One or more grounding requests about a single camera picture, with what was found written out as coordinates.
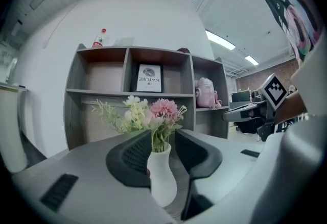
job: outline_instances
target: pink toy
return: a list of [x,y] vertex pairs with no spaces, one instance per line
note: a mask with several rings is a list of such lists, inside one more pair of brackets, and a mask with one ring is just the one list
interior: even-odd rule
[[219,108],[222,105],[212,81],[204,77],[198,82],[195,97],[197,106],[201,108]]

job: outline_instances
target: framed picture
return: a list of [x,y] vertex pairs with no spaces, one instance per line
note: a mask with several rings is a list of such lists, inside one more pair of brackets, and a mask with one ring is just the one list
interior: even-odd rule
[[136,91],[164,91],[164,74],[162,65],[140,63],[137,70]]

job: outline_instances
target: white pillar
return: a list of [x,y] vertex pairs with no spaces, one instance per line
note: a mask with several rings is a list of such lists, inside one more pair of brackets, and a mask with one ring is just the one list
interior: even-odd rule
[[17,101],[20,87],[0,84],[0,152],[6,168],[11,173],[27,167],[27,158],[22,147],[19,129]]

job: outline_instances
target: artificial flower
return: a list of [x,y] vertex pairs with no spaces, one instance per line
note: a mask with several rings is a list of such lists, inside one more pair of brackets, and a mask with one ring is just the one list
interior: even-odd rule
[[133,120],[133,116],[130,110],[125,112],[124,118],[126,119],[126,121],[131,121]]
[[133,95],[128,96],[128,99],[123,102],[126,106],[132,106],[136,103],[139,103],[140,99],[139,97],[134,97]]
[[143,99],[143,101],[141,101],[140,103],[139,103],[139,105],[140,105],[140,107],[141,108],[147,108],[148,107],[148,100],[147,99]]
[[150,121],[149,128],[151,130],[155,130],[155,129],[159,128],[163,124],[163,122],[164,122],[164,118],[155,117]]
[[168,99],[159,99],[151,106],[151,112],[156,116],[168,117],[176,120],[178,116],[177,105]]
[[143,120],[144,125],[146,125],[147,127],[149,127],[150,121],[152,119],[154,119],[154,118],[155,118],[154,114],[149,109],[147,109],[144,112],[144,120]]

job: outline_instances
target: gray shelf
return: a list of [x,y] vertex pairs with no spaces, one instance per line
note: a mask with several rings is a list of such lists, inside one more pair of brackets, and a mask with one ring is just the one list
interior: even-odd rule
[[97,96],[113,96],[113,97],[128,97],[130,95],[138,97],[153,97],[153,98],[190,98],[193,94],[185,93],[155,93],[155,92],[96,92],[93,90],[80,90],[80,89],[66,89],[68,93],[77,93],[84,95],[97,95]]
[[216,111],[216,110],[224,110],[224,109],[229,109],[229,106],[222,106],[222,107],[219,107],[219,108],[196,108],[195,111],[205,112],[205,111]]
[[[136,92],[137,66],[161,64],[163,93]],[[207,77],[213,81],[221,108],[196,108],[195,81]],[[117,108],[123,116],[128,96],[146,98],[151,103],[168,98],[188,109],[181,122],[183,129],[227,138],[228,123],[221,119],[229,108],[226,75],[219,61],[172,50],[149,47],[112,46],[86,48],[78,45],[67,76],[64,100],[64,125],[68,149],[118,133],[92,112],[97,100]]]

